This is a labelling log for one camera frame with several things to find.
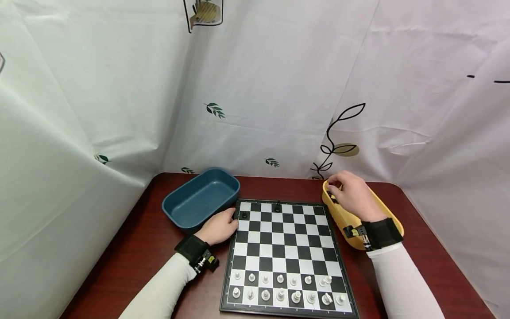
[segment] white backdrop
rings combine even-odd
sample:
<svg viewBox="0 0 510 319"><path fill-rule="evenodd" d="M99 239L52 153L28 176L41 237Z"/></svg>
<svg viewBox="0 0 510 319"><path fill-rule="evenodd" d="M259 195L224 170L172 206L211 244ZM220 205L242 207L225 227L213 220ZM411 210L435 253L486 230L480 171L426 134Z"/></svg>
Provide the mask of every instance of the white backdrop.
<svg viewBox="0 0 510 319"><path fill-rule="evenodd" d="M209 166L395 183L510 316L510 3L185 19L179 1L0 0L0 317L58 317L152 176Z"/></svg>

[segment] right hand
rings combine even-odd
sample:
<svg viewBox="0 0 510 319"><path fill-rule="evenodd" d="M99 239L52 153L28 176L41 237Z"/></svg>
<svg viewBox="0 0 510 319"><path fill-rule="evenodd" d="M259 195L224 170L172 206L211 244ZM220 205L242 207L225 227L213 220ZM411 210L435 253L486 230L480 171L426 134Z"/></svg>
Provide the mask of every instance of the right hand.
<svg viewBox="0 0 510 319"><path fill-rule="evenodd" d="M365 181L353 173L343 170L331 176L327 188L335 195L338 203L348 212L364 222L378 222L388 218L375 201ZM343 185L340 190L336 185Z"/></svg>

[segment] red-brown tabletop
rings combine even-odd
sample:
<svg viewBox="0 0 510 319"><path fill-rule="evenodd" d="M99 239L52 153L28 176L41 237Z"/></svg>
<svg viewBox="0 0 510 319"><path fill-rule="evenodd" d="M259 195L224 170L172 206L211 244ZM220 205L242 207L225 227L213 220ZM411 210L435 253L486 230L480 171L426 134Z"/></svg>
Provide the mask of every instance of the red-brown tabletop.
<svg viewBox="0 0 510 319"><path fill-rule="evenodd" d="M163 198L193 175L156 176L91 271L61 318L117 318L138 291L174 254L184 238L161 209ZM238 177L240 198L321 202L322 181ZM493 318L481 298L446 253L400 188L369 183L398 216L405 228L404 245L436 296L446 318ZM344 241L337 229L338 246L350 279L361 318L386 318L372 264L366 254ZM228 242L213 247L225 261ZM274 318L220 312L225 263L205 272L183 291L173 318Z"/></svg>

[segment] hanging picture print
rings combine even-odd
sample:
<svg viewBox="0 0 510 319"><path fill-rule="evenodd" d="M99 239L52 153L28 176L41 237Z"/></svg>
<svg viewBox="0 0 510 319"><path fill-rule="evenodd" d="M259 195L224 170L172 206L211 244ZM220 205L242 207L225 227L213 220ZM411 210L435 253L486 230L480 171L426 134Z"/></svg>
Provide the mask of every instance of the hanging picture print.
<svg viewBox="0 0 510 319"><path fill-rule="evenodd" d="M183 0L188 32L197 26L219 26L223 22L223 0Z"/></svg>

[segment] blue plastic tray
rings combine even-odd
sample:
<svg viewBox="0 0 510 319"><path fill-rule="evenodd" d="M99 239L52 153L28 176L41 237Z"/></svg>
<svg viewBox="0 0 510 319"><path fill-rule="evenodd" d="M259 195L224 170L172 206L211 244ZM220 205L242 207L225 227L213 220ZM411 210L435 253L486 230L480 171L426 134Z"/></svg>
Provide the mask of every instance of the blue plastic tray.
<svg viewBox="0 0 510 319"><path fill-rule="evenodd" d="M209 217L230 207L240 188L234 176L220 168L210 168L168 194L161 206L177 227L194 234Z"/></svg>

